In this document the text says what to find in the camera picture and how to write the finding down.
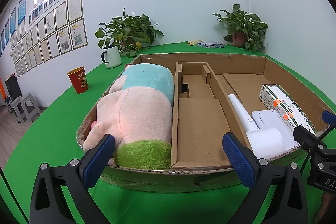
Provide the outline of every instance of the green tablecloth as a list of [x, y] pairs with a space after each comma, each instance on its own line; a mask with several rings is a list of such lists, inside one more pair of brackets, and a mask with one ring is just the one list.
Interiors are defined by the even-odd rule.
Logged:
[[[142, 53], [168, 52], [229, 52], [251, 54], [243, 49], [225, 46], [222, 49], [205, 49], [188, 46], [185, 43], [153, 46]], [[29, 215], [30, 199], [37, 170], [41, 163], [51, 166], [65, 165], [73, 158], [81, 158], [83, 152], [76, 142], [76, 131], [83, 118], [95, 104], [102, 93], [113, 82], [130, 59], [122, 58], [122, 65], [106, 69], [104, 64], [87, 74], [88, 91], [76, 94], [73, 87], [65, 91], [39, 117], [23, 136], [11, 155], [5, 175], [26, 215]], [[293, 70], [280, 64], [305, 85], [313, 90], [334, 111], [336, 106], [314, 85]], [[326, 143], [336, 146], [336, 137], [330, 134]], [[305, 169], [303, 179], [306, 180], [310, 165]], [[305, 184], [308, 200], [310, 223], [320, 205], [322, 191]], [[260, 223], [266, 213], [273, 191], [269, 191], [262, 210], [254, 223]], [[242, 185], [195, 193], [146, 193], [119, 188], [101, 180], [90, 193], [105, 216], [111, 223], [226, 223], [241, 204], [248, 189]], [[25, 223], [14, 201], [0, 180], [0, 193], [20, 223]], [[75, 220], [83, 223], [67, 188], [64, 194]]]

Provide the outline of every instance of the green fuzzy plush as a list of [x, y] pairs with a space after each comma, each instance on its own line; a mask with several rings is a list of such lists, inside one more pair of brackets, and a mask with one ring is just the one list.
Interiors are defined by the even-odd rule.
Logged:
[[171, 144], [155, 141], [138, 141], [118, 147], [114, 152], [115, 163], [119, 166], [148, 169], [170, 169]]

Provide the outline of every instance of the potted plant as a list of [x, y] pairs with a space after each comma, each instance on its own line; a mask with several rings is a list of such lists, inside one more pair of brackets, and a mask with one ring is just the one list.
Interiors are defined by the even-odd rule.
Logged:
[[117, 45], [127, 57], [136, 57], [142, 43], [152, 44], [158, 36], [163, 36], [161, 31], [155, 29], [158, 24], [152, 25], [148, 16], [125, 15], [125, 9], [123, 17], [114, 17], [111, 22], [99, 25], [104, 27], [95, 33], [97, 38], [101, 38], [98, 46]]
[[232, 6], [233, 13], [221, 10], [226, 13], [225, 17], [213, 14], [218, 17], [219, 22], [228, 26], [229, 35], [223, 38], [227, 42], [232, 42], [233, 46], [244, 47], [253, 53], [264, 50], [263, 42], [265, 31], [268, 28], [267, 24], [263, 23], [257, 15], [248, 14], [239, 8], [240, 4], [234, 4]]

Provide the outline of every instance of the metal screw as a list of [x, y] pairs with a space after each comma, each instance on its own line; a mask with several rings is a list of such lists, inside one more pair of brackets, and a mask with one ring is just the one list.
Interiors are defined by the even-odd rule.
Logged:
[[70, 161], [71, 166], [76, 166], [78, 163], [79, 163], [78, 159], [73, 159], [72, 161]]
[[47, 167], [48, 167], [47, 164], [41, 164], [40, 169], [41, 169], [41, 170], [45, 170]]
[[297, 164], [295, 162], [292, 162], [291, 163], [291, 168], [296, 169], [297, 168]]
[[260, 159], [260, 160], [259, 160], [259, 163], [260, 163], [261, 165], [267, 165], [267, 164], [268, 164], [268, 161], [265, 160], [265, 159]]

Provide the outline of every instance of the gray plastic stool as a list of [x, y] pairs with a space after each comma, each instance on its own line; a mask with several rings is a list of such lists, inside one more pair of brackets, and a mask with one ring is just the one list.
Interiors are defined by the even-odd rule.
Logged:
[[[34, 109], [29, 113], [28, 112], [28, 106], [27, 106], [27, 102], [28, 101], [31, 101], [31, 103], [33, 104], [33, 107], [34, 107]], [[24, 112], [25, 112], [25, 114], [26, 114], [26, 117], [27, 117], [27, 121], [29, 122], [29, 123], [32, 123], [33, 121], [32, 121], [32, 117], [35, 115], [35, 114], [39, 114], [39, 115], [41, 115], [41, 109], [40, 109], [40, 107], [39, 107], [39, 105], [37, 104], [37, 101], [35, 100], [35, 98], [31, 95], [31, 93], [30, 92], [28, 92], [28, 93], [26, 93], [25, 95], [23, 95], [22, 97], [21, 97], [21, 100], [20, 100], [20, 102], [21, 102], [21, 106], [22, 106], [22, 108], [23, 108], [23, 110], [24, 110]]]
[[14, 114], [16, 116], [16, 119], [18, 120], [18, 122], [20, 123], [24, 123], [25, 121], [23, 120], [23, 118], [26, 116], [25, 112], [20, 113], [19, 107], [18, 105], [21, 102], [21, 97], [17, 97], [13, 102], [11, 102], [10, 106], [12, 107], [12, 109], [14, 110]]

